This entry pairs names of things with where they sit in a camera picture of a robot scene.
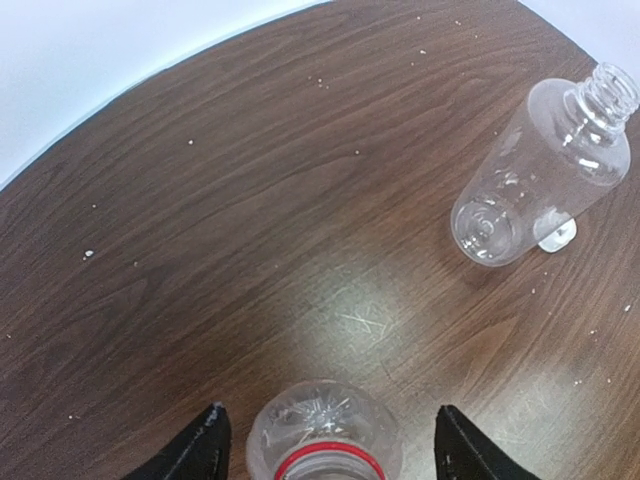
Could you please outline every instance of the red ring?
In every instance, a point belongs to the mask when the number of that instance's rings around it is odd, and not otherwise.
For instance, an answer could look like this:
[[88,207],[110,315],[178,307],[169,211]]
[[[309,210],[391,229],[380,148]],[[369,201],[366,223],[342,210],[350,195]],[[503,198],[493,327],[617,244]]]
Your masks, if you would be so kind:
[[280,464],[280,467],[278,467],[278,470],[276,471],[276,474],[274,476],[274,480],[284,480],[284,475],[287,473],[287,470],[289,470],[291,465],[296,463],[301,458],[306,457],[307,455],[311,455],[313,453],[326,452],[326,451],[344,452],[344,453],[351,454],[354,457],[358,457],[359,459],[367,462],[371,466],[371,468],[375,470],[380,480],[386,480],[384,471],[382,470],[382,467],[376,461],[375,458],[373,458],[367,452],[365,452],[364,450],[356,446],[349,445],[348,443],[340,443],[340,442],[312,443],[311,445],[307,445],[305,447],[302,447],[299,450],[296,450],[287,458],[285,458],[285,460]]

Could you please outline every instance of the transparent bottle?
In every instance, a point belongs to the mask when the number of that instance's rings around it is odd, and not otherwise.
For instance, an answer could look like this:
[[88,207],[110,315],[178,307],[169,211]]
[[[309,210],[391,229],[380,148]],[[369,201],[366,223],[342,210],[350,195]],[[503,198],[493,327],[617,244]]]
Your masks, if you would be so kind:
[[395,480],[402,465],[397,423],[351,385],[295,385],[256,417],[247,442],[253,480]]
[[582,83],[535,85],[453,207],[462,251],[506,265],[611,191],[629,170],[624,129],[639,103],[633,79],[610,64]]

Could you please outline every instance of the black object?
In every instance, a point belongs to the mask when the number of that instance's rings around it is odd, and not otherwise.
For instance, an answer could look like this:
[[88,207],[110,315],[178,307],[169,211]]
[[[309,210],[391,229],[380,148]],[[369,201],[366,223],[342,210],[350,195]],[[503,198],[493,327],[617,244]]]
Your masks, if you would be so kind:
[[[226,480],[230,451],[231,423],[217,403],[122,480]],[[435,453],[438,480],[540,480],[452,405],[438,412]]]
[[511,460],[453,405],[436,419],[438,480],[540,480]]
[[230,451],[231,423],[222,404],[216,403],[122,480],[225,480]]

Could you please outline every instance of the white bottle cap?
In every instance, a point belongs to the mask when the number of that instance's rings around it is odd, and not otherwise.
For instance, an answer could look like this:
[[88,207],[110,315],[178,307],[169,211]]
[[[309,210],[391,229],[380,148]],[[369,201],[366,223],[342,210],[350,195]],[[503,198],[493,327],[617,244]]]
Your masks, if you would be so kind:
[[555,253],[569,245],[569,242],[576,238],[577,233],[578,226],[576,225],[576,221],[572,218],[558,230],[538,243],[538,246],[547,253]]

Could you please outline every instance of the table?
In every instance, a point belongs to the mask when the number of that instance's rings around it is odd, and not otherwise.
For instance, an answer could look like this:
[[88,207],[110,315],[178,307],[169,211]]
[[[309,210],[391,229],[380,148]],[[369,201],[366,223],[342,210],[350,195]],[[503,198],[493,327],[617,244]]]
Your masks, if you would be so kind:
[[117,479],[222,400],[246,479],[262,405],[331,377],[395,412],[406,479],[446,403],[541,478],[638,478],[637,165],[555,255],[449,233],[527,90],[592,67],[510,1],[344,0],[112,102],[0,195],[0,477]]

